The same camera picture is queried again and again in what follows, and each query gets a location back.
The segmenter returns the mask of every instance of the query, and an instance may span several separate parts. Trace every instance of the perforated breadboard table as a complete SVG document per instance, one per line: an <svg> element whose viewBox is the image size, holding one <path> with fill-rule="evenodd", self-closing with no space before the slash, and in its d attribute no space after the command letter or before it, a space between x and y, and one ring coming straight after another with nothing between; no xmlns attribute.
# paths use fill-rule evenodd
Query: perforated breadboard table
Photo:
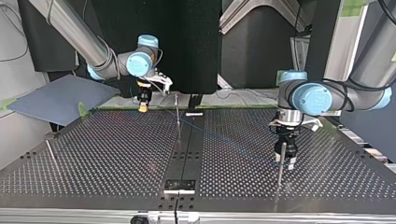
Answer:
<svg viewBox="0 0 396 224"><path fill-rule="evenodd" d="M277 186L271 109L95 111L0 171L0 207L396 215L396 175L330 122L297 140ZM167 180L193 195L165 195Z"/></svg>

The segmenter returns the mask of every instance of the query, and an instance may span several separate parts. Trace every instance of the gray sheet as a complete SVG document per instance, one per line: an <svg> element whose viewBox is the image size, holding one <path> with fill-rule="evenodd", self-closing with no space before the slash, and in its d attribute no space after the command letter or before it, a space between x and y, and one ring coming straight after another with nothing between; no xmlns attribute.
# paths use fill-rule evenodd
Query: gray sheet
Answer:
<svg viewBox="0 0 396 224"><path fill-rule="evenodd" d="M68 75L19 98L9 109L65 126L80 116L80 102L90 110L118 92L101 83Z"/></svg>

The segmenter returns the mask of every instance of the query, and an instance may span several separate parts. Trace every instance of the robotic arm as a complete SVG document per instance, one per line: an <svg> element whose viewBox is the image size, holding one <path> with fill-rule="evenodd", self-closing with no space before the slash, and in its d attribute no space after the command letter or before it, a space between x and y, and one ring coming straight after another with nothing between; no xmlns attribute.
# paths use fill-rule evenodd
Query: robotic arm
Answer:
<svg viewBox="0 0 396 224"><path fill-rule="evenodd" d="M276 160L280 161L282 144L289 168L296 162L295 139L304 114L319 116L334 110L374 110L385 107L392 95L396 78L396 26L386 17L377 25L347 81L307 80L306 72L289 71L280 78L278 110L271 122L278 142Z"/></svg>
<svg viewBox="0 0 396 224"><path fill-rule="evenodd" d="M29 1L46 17L47 23L85 58L92 78L105 80L129 75L137 77L139 111L147 112L149 109L153 82L162 83L164 94L169 93L172 80L155 68L163 55L155 36L141 35L135 51L116 55L103 39L90 30L66 0Z"/></svg>

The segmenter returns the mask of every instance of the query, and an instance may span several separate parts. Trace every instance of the yellow part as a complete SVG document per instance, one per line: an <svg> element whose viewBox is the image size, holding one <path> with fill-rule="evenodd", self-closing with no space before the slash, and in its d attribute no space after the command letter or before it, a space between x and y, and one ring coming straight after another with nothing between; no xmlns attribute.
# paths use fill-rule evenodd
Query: yellow part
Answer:
<svg viewBox="0 0 396 224"><path fill-rule="evenodd" d="M139 112L146 113L149 111L149 107L146 105L139 106Z"/></svg>

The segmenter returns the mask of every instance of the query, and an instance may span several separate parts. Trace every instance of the blue joint cap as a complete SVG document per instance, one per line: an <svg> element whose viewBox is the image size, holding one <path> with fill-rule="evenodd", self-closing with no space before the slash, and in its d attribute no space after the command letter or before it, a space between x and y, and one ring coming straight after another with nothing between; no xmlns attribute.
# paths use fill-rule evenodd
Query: blue joint cap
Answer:
<svg viewBox="0 0 396 224"><path fill-rule="evenodd" d="M291 80L307 80L308 75L305 71L286 71L280 75L279 83Z"/></svg>
<svg viewBox="0 0 396 224"><path fill-rule="evenodd" d="M145 46L153 47L153 48L158 48L159 47L158 38L155 37L154 35L140 35L137 38L137 44L138 45L145 45Z"/></svg>
<svg viewBox="0 0 396 224"><path fill-rule="evenodd" d="M99 77L96 72L92 69L92 67L90 65L87 66L87 70L90 73L90 76L95 79L95 80L105 80L102 77Z"/></svg>
<svg viewBox="0 0 396 224"><path fill-rule="evenodd" d="M381 100L378 102L378 104L376 104L375 106L373 106L372 108L368 109L368 110L374 110L374 109L382 109L385 106L387 106L390 102L390 96L392 96L392 88L389 87L387 89L384 90L384 94L382 95Z"/></svg>
<svg viewBox="0 0 396 224"><path fill-rule="evenodd" d="M294 91L291 102L301 112L317 116L332 106L332 94L318 83L306 83Z"/></svg>
<svg viewBox="0 0 396 224"><path fill-rule="evenodd" d="M128 57L126 69L134 77L143 77L152 67L152 60L145 52L135 52Z"/></svg>

